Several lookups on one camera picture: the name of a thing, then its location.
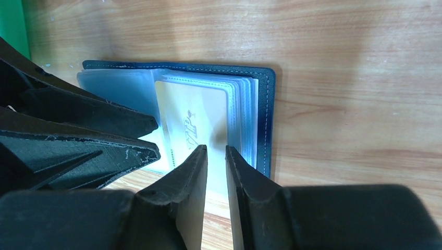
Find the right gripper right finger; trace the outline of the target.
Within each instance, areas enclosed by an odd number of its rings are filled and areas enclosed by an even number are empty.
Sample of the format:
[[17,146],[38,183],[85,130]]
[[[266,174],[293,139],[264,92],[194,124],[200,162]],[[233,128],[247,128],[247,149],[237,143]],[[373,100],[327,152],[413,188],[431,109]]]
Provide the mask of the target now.
[[406,186],[280,186],[231,146],[226,173],[234,249],[441,249]]

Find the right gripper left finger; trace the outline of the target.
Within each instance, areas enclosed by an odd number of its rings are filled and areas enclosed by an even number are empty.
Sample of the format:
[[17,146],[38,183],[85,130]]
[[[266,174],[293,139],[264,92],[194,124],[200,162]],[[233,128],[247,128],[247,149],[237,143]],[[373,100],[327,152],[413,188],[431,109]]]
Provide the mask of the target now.
[[1,249],[200,249],[207,148],[150,186],[17,191],[1,198]]

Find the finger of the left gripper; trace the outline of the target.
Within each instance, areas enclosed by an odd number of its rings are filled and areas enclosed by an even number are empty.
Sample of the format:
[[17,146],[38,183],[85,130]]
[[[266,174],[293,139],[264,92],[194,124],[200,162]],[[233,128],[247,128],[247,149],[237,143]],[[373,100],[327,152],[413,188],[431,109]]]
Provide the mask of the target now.
[[1,108],[1,194],[101,189],[159,159],[151,142]]
[[140,138],[158,128],[154,117],[100,98],[46,72],[4,39],[1,107],[127,138]]

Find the yellow VIP card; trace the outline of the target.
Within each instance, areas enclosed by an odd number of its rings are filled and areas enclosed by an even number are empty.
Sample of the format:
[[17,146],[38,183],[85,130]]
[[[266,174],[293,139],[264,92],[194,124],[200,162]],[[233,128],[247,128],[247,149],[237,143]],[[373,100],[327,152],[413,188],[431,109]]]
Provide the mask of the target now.
[[175,167],[198,145],[206,145],[207,191],[227,196],[227,94],[209,87],[156,81],[155,90],[166,148]]

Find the navy blue card holder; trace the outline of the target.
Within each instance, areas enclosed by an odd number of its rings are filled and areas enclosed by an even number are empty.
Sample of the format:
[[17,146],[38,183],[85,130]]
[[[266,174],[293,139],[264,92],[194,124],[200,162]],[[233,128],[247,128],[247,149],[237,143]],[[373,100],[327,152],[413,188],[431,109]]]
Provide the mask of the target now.
[[153,78],[160,72],[189,75],[202,86],[210,79],[209,89],[220,89],[221,80],[237,80],[232,96],[238,111],[232,116],[232,135],[250,135],[237,139],[233,146],[252,167],[271,176],[272,129],[276,74],[271,68],[190,64],[180,62],[121,62],[85,60],[77,74],[80,87],[116,104],[153,116],[159,121],[159,106]]

